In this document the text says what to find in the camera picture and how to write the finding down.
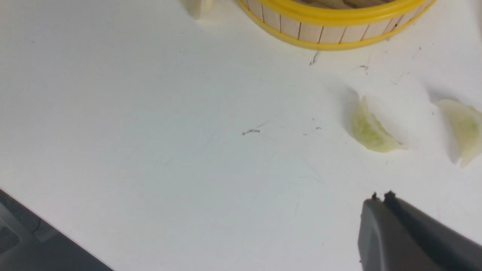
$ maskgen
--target steamed dumpling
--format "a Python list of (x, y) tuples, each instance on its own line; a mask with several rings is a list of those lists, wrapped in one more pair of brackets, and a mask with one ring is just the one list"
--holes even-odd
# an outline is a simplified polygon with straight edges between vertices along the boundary
[(445, 99), (437, 103), (447, 116), (455, 138), (460, 146), (465, 167), (482, 152), (482, 113), (458, 101)]
[(351, 131), (355, 139), (367, 149), (377, 152), (404, 149), (369, 111), (366, 97), (361, 99), (356, 112), (351, 117)]

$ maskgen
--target white table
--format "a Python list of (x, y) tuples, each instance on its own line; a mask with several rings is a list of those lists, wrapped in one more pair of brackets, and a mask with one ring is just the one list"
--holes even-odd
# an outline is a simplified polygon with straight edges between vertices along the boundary
[[(482, 157), (452, 162), (430, 102), (482, 109), (480, 11), (310, 66), (232, 0), (2, 0), (0, 188), (117, 271), (360, 270), (373, 191), (482, 243)], [(346, 132), (351, 89), (410, 150)]]

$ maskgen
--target bamboo steamer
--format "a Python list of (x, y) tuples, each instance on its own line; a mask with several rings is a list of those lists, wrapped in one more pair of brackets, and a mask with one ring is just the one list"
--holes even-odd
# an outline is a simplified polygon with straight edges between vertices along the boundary
[(246, 14), (272, 36), (295, 46), (326, 51), (354, 49), (388, 39), (435, 2), (394, 0), (364, 8), (332, 9), (294, 0), (238, 1)]

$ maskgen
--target pencil mark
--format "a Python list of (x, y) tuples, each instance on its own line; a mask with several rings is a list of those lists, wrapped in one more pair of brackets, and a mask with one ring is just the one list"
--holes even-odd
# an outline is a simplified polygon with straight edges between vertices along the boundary
[(204, 145), (204, 148), (202, 149), (202, 152), (204, 153), (204, 151), (206, 150), (206, 148), (208, 147), (208, 145), (211, 143), (211, 141), (213, 140), (214, 136), (216, 135), (216, 132), (214, 132), (210, 137), (209, 137), (209, 140), (208, 142), (206, 142), (206, 144)]
[(171, 158), (169, 159), (169, 161), (167, 161), (167, 162), (164, 164), (164, 166), (169, 166), (169, 164), (171, 163), (172, 160), (173, 160), (173, 158), (171, 157)]
[(249, 133), (259, 133), (259, 130), (255, 130), (255, 129), (250, 129), (249, 131), (247, 132), (243, 132), (242, 135), (247, 135)]
[(309, 63), (309, 65), (314, 65), (318, 61), (318, 56), (320, 55), (320, 51), (316, 51), (315, 55), (313, 56), (313, 60)]
[(263, 122), (262, 124), (256, 126), (256, 128), (259, 128), (259, 127), (261, 127), (261, 126), (264, 126), (266, 123), (268, 123), (268, 122), (270, 122), (270, 121), (271, 121), (271, 120), (267, 120), (267, 121)]
[(298, 200), (298, 202), (296, 203), (296, 207), (295, 207), (295, 215), (296, 213), (298, 212), (298, 206), (300, 205), (300, 201)]
[(318, 172), (315, 171), (315, 169), (313, 168), (313, 166), (312, 166), (309, 162), (306, 162), (306, 164), (308, 165), (308, 167), (311, 169), (311, 171), (312, 171), (312, 172), (315, 174), (315, 176), (317, 177), (317, 179), (315, 178), (315, 180), (321, 184), (322, 178), (320, 177), (320, 175), (318, 175)]
[(365, 65), (360, 65), (360, 66), (354, 68), (353, 70), (356, 70), (356, 69), (358, 69), (358, 68), (362, 68), (362, 69), (365, 71), (365, 74), (368, 75), (368, 72), (367, 72), (367, 71), (368, 71), (368, 69), (370, 68), (369, 64), (370, 64), (370, 58), (371, 58), (371, 57), (372, 57), (371, 54), (368, 55), (368, 59), (367, 59), (367, 61), (366, 61), (366, 64), (365, 64)]
[(405, 75), (409, 75), (409, 74), (410, 74), (410, 72), (402, 73), (402, 74), (398, 77), (397, 81), (395, 81), (395, 82), (394, 82), (394, 81), (391, 81), (392, 84), (398, 85), (398, 83), (400, 83), (400, 81), (402, 80), (402, 78), (403, 78)]

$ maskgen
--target yellow plastic band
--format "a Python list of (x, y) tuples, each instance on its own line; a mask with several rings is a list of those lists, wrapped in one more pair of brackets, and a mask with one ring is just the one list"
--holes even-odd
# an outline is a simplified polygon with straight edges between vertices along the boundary
[(340, 50), (349, 50), (349, 49), (355, 49), (355, 48), (360, 48), (360, 47), (364, 47), (364, 46), (368, 46), (368, 45), (371, 45), (371, 44), (374, 44), (374, 43), (377, 43), (377, 42), (380, 42), (380, 41), (383, 41), (383, 40), (386, 40), (388, 38), (390, 38), (391, 36), (399, 33), (400, 31), (404, 30), (405, 28), (407, 28), (409, 25), (411, 25), (416, 19), (418, 19), (422, 14), (425, 13), (426, 10), (428, 10), (434, 3), (436, 2), (436, 0), (434, 0), (429, 6), (427, 6), (425, 8), (425, 10), (423, 10), (420, 14), (418, 14), (417, 16), (415, 16), (414, 18), (412, 18), (408, 23), (406, 23), (405, 25), (395, 29), (395, 30), (392, 30), (386, 34), (383, 34), (381, 36), (378, 36), (378, 37), (374, 37), (374, 38), (371, 38), (371, 39), (366, 39), (366, 40), (362, 40), (362, 41), (356, 41), (356, 42), (347, 42), (347, 43), (311, 43), (311, 42), (308, 42), (308, 41), (300, 41), (300, 40), (297, 40), (291, 36), (288, 36), (286, 34), (283, 34), (281, 32), (279, 32), (278, 30), (275, 30), (273, 29), (272, 27), (270, 27), (269, 25), (265, 24), (263, 21), (261, 21), (258, 17), (256, 17), (256, 15), (254, 15), (249, 9), (248, 7), (246, 7), (244, 5), (244, 3), (242, 2), (242, 0), (239, 0), (239, 3), (242, 7), (242, 9), (244, 10), (244, 12), (246, 12), (246, 14), (248, 14), (248, 16), (259, 26), (261, 27), (264, 31), (268, 32), (271, 36), (279, 39), (279, 40), (282, 40), (286, 43), (289, 43), (291, 45), (294, 45), (294, 46), (298, 46), (298, 47), (302, 47), (302, 48), (306, 48), (306, 49), (311, 49), (311, 50), (318, 50), (318, 51), (340, 51)]
[(425, 0), (395, 0), (369, 8), (337, 10), (310, 7), (293, 0), (258, 0), (273, 11), (301, 23), (346, 27), (372, 24), (418, 9)]

